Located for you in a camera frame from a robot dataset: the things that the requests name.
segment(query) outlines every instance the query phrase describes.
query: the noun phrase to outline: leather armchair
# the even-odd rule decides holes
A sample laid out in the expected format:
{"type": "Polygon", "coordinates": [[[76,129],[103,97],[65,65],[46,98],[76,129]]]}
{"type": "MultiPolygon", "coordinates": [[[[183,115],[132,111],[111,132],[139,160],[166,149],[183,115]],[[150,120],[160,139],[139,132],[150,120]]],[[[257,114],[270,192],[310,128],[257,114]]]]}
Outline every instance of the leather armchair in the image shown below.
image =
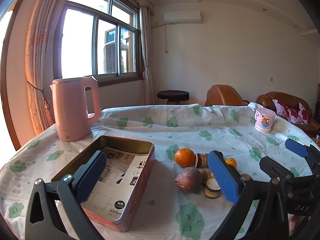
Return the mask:
{"type": "Polygon", "coordinates": [[[229,85],[213,85],[207,92],[205,106],[244,106],[237,91],[229,85]]]}
{"type": "Polygon", "coordinates": [[[312,118],[312,111],[305,100],[293,95],[282,93],[282,92],[269,92],[269,93],[266,93],[265,95],[258,96],[256,102],[276,113],[277,110],[276,110],[275,104],[272,101],[273,99],[281,101],[287,107],[293,108],[297,112],[299,111],[299,102],[300,102],[304,106],[304,108],[308,111],[308,117],[309,117],[308,124],[295,124],[295,125],[308,135],[315,136],[320,132],[320,123],[318,123],[315,119],[312,118]]]}

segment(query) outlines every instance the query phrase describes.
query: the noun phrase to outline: air conditioner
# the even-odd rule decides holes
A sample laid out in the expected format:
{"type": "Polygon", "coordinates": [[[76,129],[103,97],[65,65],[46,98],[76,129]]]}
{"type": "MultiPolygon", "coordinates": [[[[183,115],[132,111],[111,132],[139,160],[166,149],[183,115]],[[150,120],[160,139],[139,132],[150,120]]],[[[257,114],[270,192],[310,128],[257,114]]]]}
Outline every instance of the air conditioner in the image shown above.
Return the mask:
{"type": "Polygon", "coordinates": [[[200,11],[165,12],[164,21],[168,24],[201,23],[200,11]]]}

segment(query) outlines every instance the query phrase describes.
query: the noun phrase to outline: kettle lid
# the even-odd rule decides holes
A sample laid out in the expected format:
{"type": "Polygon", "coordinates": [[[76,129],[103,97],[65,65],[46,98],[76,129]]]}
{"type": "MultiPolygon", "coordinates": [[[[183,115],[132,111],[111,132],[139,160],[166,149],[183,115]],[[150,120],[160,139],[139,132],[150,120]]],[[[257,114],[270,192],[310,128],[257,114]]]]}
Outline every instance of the kettle lid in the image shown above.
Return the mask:
{"type": "Polygon", "coordinates": [[[78,78],[60,78],[52,81],[52,84],[58,84],[63,82],[71,82],[71,81],[81,81],[84,78],[92,78],[92,77],[78,77],[78,78]]]}

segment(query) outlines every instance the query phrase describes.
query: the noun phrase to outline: pink floral pillow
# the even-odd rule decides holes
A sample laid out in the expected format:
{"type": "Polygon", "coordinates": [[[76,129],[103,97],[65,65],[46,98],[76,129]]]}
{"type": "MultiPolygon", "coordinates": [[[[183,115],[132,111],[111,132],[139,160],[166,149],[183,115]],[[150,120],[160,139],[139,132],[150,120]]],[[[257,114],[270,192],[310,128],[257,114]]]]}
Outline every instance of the pink floral pillow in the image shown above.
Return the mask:
{"type": "Polygon", "coordinates": [[[242,102],[244,103],[245,106],[247,106],[248,104],[250,104],[249,100],[242,100],[242,102]]]}
{"type": "Polygon", "coordinates": [[[273,99],[273,103],[277,109],[277,115],[283,116],[286,120],[289,120],[288,108],[279,100],[273,99]]]}
{"type": "Polygon", "coordinates": [[[300,102],[298,115],[304,123],[308,124],[308,112],[300,102]]]}
{"type": "Polygon", "coordinates": [[[295,123],[295,124],[303,124],[302,120],[300,119],[298,113],[296,112],[296,110],[293,109],[288,109],[288,113],[289,113],[289,119],[288,121],[290,123],[295,123]]]}

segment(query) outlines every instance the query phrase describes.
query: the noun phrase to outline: curtain tieback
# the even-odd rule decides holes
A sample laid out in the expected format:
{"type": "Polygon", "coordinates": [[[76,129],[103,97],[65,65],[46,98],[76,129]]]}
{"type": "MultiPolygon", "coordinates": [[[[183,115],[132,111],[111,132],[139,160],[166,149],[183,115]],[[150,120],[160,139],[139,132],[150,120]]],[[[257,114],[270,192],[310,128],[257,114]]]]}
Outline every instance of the curtain tieback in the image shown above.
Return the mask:
{"type": "Polygon", "coordinates": [[[143,78],[143,79],[146,79],[146,68],[147,68],[147,67],[149,67],[149,66],[146,66],[146,67],[144,68],[143,73],[142,73],[142,78],[143,78]]]}
{"type": "Polygon", "coordinates": [[[45,115],[47,116],[47,120],[51,123],[53,123],[53,119],[52,119],[52,116],[51,116],[51,111],[50,111],[50,103],[49,103],[49,100],[47,99],[45,93],[44,93],[44,90],[41,90],[37,87],[35,87],[34,85],[32,85],[28,80],[27,80],[28,84],[30,86],[32,86],[34,89],[36,90],[39,90],[42,92],[43,96],[44,96],[44,107],[45,107],[45,115]]]}

